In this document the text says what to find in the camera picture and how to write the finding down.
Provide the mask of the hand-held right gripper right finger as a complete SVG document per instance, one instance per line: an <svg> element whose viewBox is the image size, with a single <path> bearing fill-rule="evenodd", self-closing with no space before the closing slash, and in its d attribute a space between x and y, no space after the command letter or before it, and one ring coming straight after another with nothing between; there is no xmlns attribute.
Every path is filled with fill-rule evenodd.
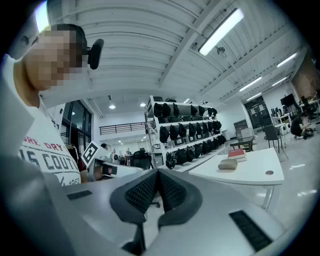
<svg viewBox="0 0 320 256"><path fill-rule="evenodd" d="M203 196L195 185L165 169L157 171L157 190L164 209L164 214L158 219L159 227L188 222L203 202Z"/></svg>

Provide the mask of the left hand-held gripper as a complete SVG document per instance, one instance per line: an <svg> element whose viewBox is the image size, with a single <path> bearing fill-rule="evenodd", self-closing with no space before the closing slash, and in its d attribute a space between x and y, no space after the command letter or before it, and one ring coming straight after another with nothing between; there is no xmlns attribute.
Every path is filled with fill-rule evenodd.
<svg viewBox="0 0 320 256"><path fill-rule="evenodd" d="M142 172L140 167L132 167L115 163L114 154L108 152L94 141L91 141L81 159L86 166L87 178L90 182L120 178Z"/></svg>

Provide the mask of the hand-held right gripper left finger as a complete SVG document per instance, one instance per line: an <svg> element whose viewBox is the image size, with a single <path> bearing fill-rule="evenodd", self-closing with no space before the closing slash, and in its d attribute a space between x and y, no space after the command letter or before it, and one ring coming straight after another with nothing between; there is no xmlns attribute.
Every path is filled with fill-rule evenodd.
<svg viewBox="0 0 320 256"><path fill-rule="evenodd" d="M146 222L145 214L157 192L158 169L149 169L118 178L122 182L110 195L109 203L121 221Z"/></svg>

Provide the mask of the beige glasses case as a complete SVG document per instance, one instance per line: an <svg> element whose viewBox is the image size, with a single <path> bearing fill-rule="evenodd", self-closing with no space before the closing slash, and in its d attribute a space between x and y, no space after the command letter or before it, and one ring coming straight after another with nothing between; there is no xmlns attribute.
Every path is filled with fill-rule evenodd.
<svg viewBox="0 0 320 256"><path fill-rule="evenodd" d="M236 159L223 159L218 165L219 170L236 170L238 161Z"/></svg>

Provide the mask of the black balcony railing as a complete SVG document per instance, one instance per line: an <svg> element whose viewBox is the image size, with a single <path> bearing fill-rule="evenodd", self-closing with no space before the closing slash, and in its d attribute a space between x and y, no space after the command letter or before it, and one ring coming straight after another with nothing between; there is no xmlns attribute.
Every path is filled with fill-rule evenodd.
<svg viewBox="0 0 320 256"><path fill-rule="evenodd" d="M100 135L110 135L145 130L144 122L125 123L99 127Z"/></svg>

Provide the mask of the black office chair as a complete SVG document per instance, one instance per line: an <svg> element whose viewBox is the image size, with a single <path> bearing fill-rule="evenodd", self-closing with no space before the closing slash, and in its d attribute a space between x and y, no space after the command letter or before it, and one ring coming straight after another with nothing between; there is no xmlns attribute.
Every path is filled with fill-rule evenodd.
<svg viewBox="0 0 320 256"><path fill-rule="evenodd" d="M131 156L131 166L141 168L143 170L153 169L152 156L144 150L136 151Z"/></svg>

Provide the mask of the white printed t-shirt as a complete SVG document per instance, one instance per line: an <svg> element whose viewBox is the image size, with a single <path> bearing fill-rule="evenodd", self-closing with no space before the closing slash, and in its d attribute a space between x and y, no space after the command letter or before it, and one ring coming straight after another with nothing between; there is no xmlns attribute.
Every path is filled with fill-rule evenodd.
<svg viewBox="0 0 320 256"><path fill-rule="evenodd" d="M13 153L36 165L42 172L57 176L61 186L81 183L77 163L41 101L28 106L19 96L14 83L16 60L5 54L0 68L0 97L4 104L3 128Z"/></svg>

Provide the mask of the red book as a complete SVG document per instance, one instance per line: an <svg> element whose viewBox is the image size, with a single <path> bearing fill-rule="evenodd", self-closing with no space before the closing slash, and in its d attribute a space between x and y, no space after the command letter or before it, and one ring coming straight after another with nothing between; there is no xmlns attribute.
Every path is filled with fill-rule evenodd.
<svg viewBox="0 0 320 256"><path fill-rule="evenodd" d="M234 149L228 152L229 160L236 160L237 162L243 162L247 160L246 151L242 148Z"/></svg>

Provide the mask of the black side chair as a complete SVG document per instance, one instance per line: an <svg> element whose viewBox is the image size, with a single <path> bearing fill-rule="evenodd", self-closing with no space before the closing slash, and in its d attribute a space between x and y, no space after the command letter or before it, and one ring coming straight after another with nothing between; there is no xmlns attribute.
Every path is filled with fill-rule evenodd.
<svg viewBox="0 0 320 256"><path fill-rule="evenodd" d="M264 139L268 141L268 146L270 147L270 141L272 141L273 146L275 147L275 141L278 147L286 148L286 131L287 126L285 123L277 125L266 125L263 127L265 136Z"/></svg>

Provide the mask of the black frame glass table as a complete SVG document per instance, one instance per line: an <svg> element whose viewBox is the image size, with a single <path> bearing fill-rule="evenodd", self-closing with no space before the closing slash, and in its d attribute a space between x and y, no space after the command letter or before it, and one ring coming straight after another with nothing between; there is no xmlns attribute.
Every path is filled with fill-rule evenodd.
<svg viewBox="0 0 320 256"><path fill-rule="evenodd" d="M240 149L241 146L243 146L244 150L246 152L252 152L253 151L253 140L254 140L254 138L255 138L254 136L240 138L240 139L237 139L237 140L231 142L230 146L233 149L235 149L236 147L238 147Z"/></svg>

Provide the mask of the black wall screen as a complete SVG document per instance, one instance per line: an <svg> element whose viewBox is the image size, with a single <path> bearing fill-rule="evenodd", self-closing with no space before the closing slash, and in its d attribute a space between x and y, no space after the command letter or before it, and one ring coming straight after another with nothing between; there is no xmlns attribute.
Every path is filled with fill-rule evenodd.
<svg viewBox="0 0 320 256"><path fill-rule="evenodd" d="M290 93L287 96L283 97L280 101L281 101L281 104L283 106L286 106L286 107L290 107L290 106L296 104L294 95L292 93Z"/></svg>

